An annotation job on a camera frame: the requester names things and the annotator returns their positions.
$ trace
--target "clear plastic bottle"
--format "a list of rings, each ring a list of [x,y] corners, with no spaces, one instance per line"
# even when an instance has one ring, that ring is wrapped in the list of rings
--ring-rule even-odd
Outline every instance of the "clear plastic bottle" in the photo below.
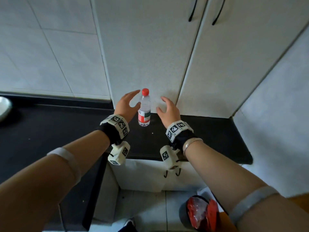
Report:
[[[141,108],[138,110],[138,123],[140,126],[147,126],[150,124],[150,97],[149,89],[143,89],[141,91]]]

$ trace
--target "bottle cap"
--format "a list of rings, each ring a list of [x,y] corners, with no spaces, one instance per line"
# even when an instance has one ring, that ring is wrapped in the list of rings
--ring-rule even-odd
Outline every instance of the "bottle cap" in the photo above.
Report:
[[[148,96],[149,95],[149,89],[143,89],[142,91],[141,91],[141,94],[143,95],[143,96]]]

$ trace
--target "person's left arm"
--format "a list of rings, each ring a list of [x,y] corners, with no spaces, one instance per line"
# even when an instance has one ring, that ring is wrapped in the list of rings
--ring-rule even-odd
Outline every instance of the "person's left arm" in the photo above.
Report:
[[[139,90],[125,94],[114,114],[129,123],[140,108],[129,102]],[[84,175],[110,146],[108,136],[96,130],[65,146]],[[19,171],[0,185],[0,231],[42,231],[57,205],[75,185],[75,175],[67,161],[48,155]]]

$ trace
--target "foot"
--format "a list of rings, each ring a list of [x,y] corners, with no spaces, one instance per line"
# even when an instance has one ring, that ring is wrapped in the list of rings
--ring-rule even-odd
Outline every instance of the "foot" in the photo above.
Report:
[[[135,227],[135,221],[134,218],[130,218],[126,221],[123,227],[127,226],[129,223],[132,223],[132,225]]]

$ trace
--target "person's left hand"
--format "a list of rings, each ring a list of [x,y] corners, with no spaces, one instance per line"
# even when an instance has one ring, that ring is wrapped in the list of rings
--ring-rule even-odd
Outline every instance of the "person's left hand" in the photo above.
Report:
[[[141,103],[138,102],[135,107],[130,107],[129,103],[132,98],[137,95],[141,90],[135,90],[130,93],[123,95],[123,97],[116,104],[114,114],[121,115],[129,123],[134,117],[135,113],[140,109]]]

